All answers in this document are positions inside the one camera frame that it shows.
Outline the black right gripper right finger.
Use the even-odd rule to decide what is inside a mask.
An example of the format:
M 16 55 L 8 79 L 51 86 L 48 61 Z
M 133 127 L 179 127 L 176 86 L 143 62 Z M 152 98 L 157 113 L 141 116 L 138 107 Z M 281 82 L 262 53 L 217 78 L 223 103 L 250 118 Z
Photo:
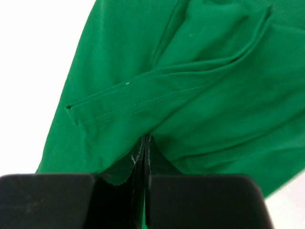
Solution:
M 242 175 L 185 175 L 143 140 L 145 224 L 149 229 L 271 229 L 258 185 Z

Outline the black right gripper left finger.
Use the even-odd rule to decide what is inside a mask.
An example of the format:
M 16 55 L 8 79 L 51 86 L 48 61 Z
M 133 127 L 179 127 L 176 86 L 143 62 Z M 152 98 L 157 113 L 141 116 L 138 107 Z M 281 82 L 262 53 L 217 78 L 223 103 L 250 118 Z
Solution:
M 102 173 L 0 178 L 3 229 L 140 229 L 145 138 Z

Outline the green t shirt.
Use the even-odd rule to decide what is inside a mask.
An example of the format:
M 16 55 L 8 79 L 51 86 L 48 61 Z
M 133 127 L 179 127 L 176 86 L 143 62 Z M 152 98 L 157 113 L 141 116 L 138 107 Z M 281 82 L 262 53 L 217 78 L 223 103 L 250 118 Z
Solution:
M 304 1 L 96 1 L 37 171 L 103 172 L 146 134 L 183 173 L 265 196 L 301 172 Z

